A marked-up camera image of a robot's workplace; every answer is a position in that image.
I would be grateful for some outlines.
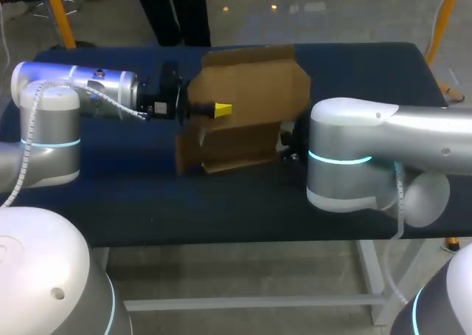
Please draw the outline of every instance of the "orange pole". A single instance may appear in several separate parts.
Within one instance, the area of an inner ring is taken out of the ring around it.
[[[434,29],[433,43],[429,52],[426,53],[426,62],[431,64],[436,57],[437,50],[440,48],[441,40],[445,32],[445,28],[448,26],[449,17],[452,14],[456,0],[444,0],[440,13],[437,16],[436,28]]]
[[[56,18],[56,22],[58,23],[58,28],[60,31],[60,35],[64,40],[64,45],[67,49],[77,48],[77,44],[75,43],[74,39],[74,34],[72,33],[69,20],[67,19],[66,11],[64,10],[62,0],[49,0],[49,3],[51,4],[54,17]]]

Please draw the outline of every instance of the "gray floor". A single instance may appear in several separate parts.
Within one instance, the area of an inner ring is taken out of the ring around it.
[[[438,1],[207,0],[216,46],[411,41],[421,49]],[[77,39],[100,46],[155,44],[137,0],[83,2],[70,22]],[[6,30],[13,64],[57,43],[50,24],[31,14]],[[459,0],[433,69],[470,95],[471,41],[472,2]],[[404,245],[395,248],[394,262]],[[384,242],[378,246],[381,252]],[[418,285],[449,257],[438,251]],[[125,299],[365,291],[352,241],[121,248],[111,251],[108,270]],[[132,314],[132,320],[136,335],[388,333],[372,327],[367,307],[166,311]]]

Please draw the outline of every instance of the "open cardboard box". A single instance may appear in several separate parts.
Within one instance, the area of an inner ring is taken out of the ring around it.
[[[229,116],[192,117],[177,137],[179,174],[193,165],[214,173],[278,159],[280,124],[309,105],[310,77],[294,46],[209,52],[188,95],[191,103],[232,104]]]

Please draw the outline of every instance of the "dark blue table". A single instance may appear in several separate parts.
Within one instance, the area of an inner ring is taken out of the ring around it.
[[[37,61],[133,71],[158,86],[165,60],[195,77],[208,49],[176,47],[77,49],[42,52]],[[413,44],[309,44],[296,59],[313,78],[313,103],[357,97],[385,103],[444,106],[443,96]],[[275,162],[205,176],[177,177],[175,122],[82,121],[80,178],[71,184],[24,190],[15,205],[43,207],[68,218],[92,246],[383,239],[393,218],[371,210],[333,214],[305,197],[305,171]],[[0,139],[19,138],[10,105]],[[442,217],[405,238],[472,235],[472,179],[451,177]]]

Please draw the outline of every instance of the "black pants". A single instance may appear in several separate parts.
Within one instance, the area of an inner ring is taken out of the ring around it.
[[[180,28],[170,0],[140,1],[160,45],[211,46],[206,0],[173,0]]]

